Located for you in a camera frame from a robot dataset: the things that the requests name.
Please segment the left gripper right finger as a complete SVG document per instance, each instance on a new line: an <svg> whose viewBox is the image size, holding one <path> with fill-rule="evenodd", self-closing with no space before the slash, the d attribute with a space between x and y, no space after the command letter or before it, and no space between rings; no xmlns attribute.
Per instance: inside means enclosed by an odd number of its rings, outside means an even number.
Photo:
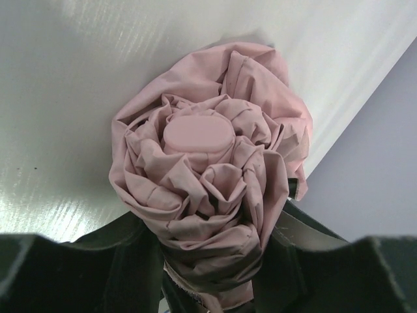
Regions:
<svg viewBox="0 0 417 313"><path fill-rule="evenodd" d="M348 242L287 201L253 292L256 312L415 312L416 238Z"/></svg>

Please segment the pink folding umbrella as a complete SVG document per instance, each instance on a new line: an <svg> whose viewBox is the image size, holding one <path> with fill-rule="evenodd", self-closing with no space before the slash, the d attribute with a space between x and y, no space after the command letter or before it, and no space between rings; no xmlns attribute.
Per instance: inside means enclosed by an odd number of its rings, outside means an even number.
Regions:
<svg viewBox="0 0 417 313"><path fill-rule="evenodd" d="M312 128L280 53L250 42L188 54L113 118L109 181L208 311L253 299L283 207L308 189Z"/></svg>

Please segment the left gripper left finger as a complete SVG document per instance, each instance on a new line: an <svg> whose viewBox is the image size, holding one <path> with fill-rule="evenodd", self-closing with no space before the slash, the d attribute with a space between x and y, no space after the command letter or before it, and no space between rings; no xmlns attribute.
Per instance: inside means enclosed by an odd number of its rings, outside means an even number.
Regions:
<svg viewBox="0 0 417 313"><path fill-rule="evenodd" d="M1 236L2 312L200 312L170 282L157 237L131 213L58 243L36 234Z"/></svg>

